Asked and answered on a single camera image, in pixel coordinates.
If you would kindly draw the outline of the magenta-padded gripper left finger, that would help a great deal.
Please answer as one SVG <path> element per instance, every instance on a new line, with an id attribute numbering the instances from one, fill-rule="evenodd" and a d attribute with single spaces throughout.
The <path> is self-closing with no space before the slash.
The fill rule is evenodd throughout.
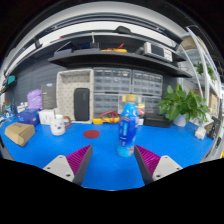
<path id="1" fill-rule="evenodd" d="M 92 155 L 92 146 L 88 145 L 68 156 L 58 155 L 44 167 L 44 170 L 67 181 L 81 185 Z"/>

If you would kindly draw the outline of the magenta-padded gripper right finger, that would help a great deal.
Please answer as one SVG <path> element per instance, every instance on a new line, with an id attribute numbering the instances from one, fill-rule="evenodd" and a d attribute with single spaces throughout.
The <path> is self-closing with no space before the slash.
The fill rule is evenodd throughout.
<path id="1" fill-rule="evenodd" d="M 168 155 L 158 156 L 150 150 L 138 145 L 134 146 L 134 155 L 145 185 L 182 169 L 182 167 Z"/>

